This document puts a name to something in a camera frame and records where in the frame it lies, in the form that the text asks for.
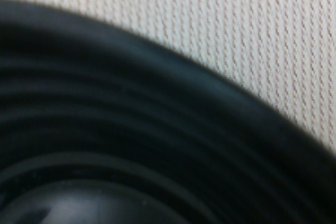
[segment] white fabric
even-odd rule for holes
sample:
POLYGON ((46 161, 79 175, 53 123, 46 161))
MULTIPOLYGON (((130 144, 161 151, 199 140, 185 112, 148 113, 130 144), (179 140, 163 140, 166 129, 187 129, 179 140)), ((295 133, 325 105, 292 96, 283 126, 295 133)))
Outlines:
POLYGON ((26 1, 95 17, 181 52, 336 152, 335 0, 26 1))

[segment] white textured wall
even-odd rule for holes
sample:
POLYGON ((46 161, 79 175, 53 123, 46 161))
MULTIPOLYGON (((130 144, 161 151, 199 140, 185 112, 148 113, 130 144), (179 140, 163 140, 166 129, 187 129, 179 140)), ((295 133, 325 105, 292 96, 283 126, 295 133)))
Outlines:
POLYGON ((336 0, 26 1, 89 15, 179 51, 336 152, 336 0))

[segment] textured background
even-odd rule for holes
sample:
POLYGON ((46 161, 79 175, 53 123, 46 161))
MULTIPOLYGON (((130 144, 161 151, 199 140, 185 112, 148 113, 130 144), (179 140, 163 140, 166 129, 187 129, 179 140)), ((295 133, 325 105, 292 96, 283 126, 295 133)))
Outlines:
POLYGON ((336 153, 335 0, 25 1, 85 14, 181 52, 336 153))

